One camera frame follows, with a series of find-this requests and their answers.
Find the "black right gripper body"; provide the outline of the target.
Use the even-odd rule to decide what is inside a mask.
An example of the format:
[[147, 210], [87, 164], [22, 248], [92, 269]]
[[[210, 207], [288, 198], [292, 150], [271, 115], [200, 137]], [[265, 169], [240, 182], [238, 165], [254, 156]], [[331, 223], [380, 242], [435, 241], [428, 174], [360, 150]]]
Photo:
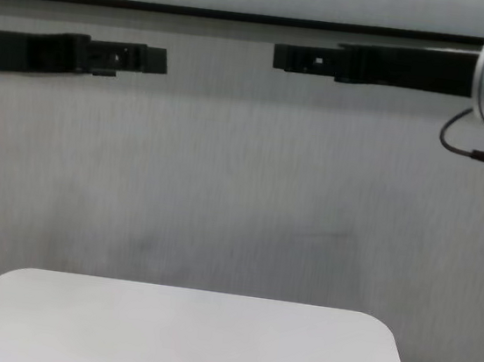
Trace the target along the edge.
[[347, 45], [338, 54], [337, 82], [384, 85], [449, 96], [472, 96], [476, 53]]

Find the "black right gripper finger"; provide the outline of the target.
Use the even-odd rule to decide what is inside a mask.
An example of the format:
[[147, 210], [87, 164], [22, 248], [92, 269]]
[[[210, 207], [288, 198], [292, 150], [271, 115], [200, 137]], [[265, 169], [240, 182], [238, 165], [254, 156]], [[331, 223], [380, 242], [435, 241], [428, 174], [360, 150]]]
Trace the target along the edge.
[[338, 55], [337, 49], [275, 44], [273, 68], [287, 73], [334, 77]]

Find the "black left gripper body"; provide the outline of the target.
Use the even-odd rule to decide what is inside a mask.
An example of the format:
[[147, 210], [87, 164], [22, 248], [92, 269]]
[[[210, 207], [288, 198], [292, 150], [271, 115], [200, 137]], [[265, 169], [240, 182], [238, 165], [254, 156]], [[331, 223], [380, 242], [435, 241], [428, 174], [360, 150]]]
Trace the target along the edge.
[[0, 31], [0, 72], [71, 74], [83, 70], [86, 34]]

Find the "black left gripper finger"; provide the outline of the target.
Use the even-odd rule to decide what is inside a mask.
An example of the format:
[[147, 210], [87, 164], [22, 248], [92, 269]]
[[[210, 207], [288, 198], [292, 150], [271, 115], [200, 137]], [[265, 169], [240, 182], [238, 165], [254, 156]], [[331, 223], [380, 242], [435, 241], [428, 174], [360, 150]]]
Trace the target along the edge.
[[117, 76], [117, 73], [164, 75], [167, 49], [143, 44], [90, 41], [85, 47], [82, 68], [86, 74]]

